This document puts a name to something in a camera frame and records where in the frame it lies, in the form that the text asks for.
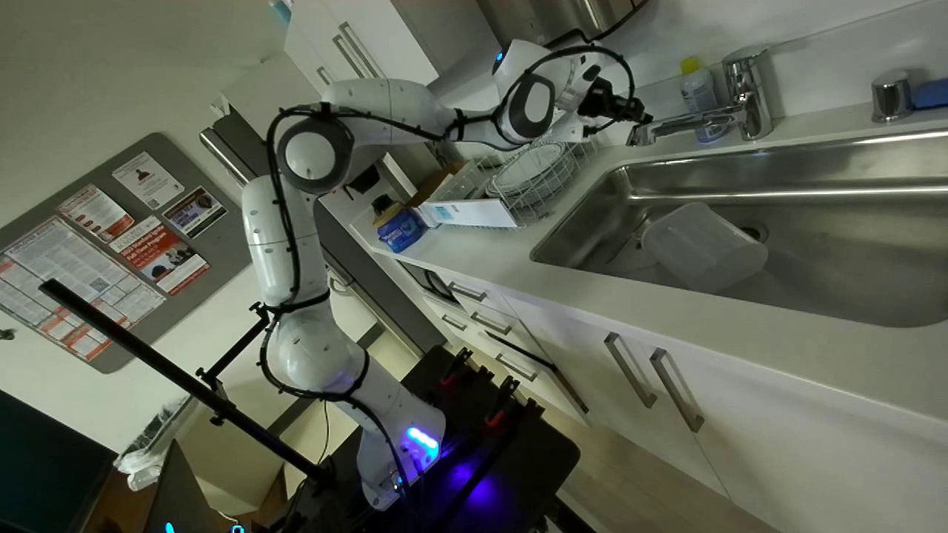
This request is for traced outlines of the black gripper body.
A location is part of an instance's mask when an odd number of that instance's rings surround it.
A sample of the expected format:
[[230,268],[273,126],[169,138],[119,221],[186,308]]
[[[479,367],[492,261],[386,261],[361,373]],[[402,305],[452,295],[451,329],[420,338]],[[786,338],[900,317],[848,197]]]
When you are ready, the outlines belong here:
[[615,95],[608,80],[592,80],[578,102],[580,119],[641,120],[642,102],[635,95]]

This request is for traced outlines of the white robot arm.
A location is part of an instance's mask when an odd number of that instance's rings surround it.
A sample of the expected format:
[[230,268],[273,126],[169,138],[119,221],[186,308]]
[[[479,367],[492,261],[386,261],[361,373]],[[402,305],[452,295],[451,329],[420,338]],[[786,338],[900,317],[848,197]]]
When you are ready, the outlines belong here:
[[642,116],[627,58],[599,40],[544,46],[515,39],[497,57],[492,85],[492,107],[464,108],[417,80],[338,80],[318,101],[273,116],[267,171],[244,188],[246,246],[270,317],[261,373],[278,391],[340,406],[361,427],[355,474],[380,513],[435,468],[446,418],[338,329],[319,197],[390,144],[518,151],[583,141]]

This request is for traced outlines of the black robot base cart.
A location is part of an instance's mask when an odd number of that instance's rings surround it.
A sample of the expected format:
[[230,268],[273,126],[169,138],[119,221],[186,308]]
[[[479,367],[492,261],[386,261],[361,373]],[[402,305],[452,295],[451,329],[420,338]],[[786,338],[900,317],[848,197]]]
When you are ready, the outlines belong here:
[[580,450],[515,379],[494,384],[469,350],[430,350],[402,384],[446,415],[435,468],[375,513],[361,495],[355,428],[322,459],[326,474],[297,487],[282,533],[526,533],[555,513]]

